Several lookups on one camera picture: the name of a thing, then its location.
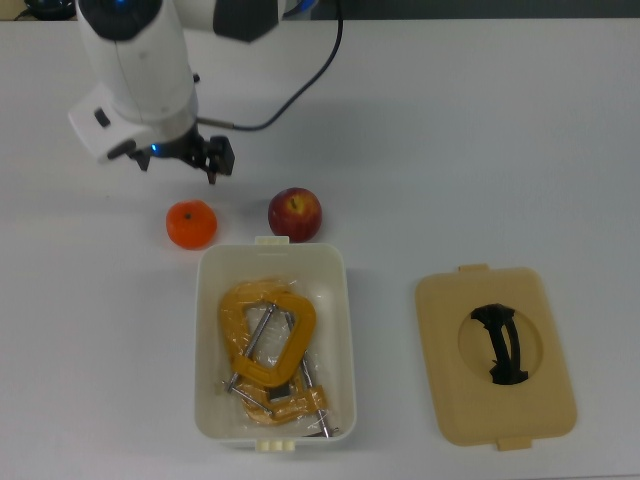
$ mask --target plastic container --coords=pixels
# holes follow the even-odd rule
[[[224,390],[232,371],[218,318],[221,298],[241,282],[282,277],[304,290],[317,314],[308,351],[324,388],[334,436],[316,433],[313,416],[265,426],[250,421],[239,398]],[[195,421],[200,431],[233,447],[292,451],[346,438],[356,423],[351,321],[346,272],[337,249],[326,244],[289,244],[286,237],[263,237],[255,245],[217,245],[202,256],[196,306]]]

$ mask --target red apple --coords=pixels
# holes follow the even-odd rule
[[[281,191],[269,203],[269,226],[274,235],[289,237],[293,243],[311,240],[322,224],[318,198],[304,188]]]

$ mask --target black handle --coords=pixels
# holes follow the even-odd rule
[[[493,383],[515,385],[529,378],[528,372],[520,370],[520,340],[513,321],[515,310],[499,303],[485,305],[471,312],[471,318],[478,320],[489,332],[491,345],[496,353],[495,367],[490,370]],[[502,334],[505,326],[511,344],[511,357]]]

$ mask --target container lid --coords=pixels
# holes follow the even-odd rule
[[[527,268],[460,267],[424,278],[416,307],[443,435],[531,447],[571,431],[576,406],[542,282]]]

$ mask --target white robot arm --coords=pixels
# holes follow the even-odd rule
[[[306,8],[315,2],[306,3]],[[69,112],[77,135],[99,161],[128,156],[144,171],[152,157],[177,158],[230,175],[226,137],[197,129],[197,77],[183,27],[251,42],[278,24],[284,0],[78,0],[81,37],[99,79]]]

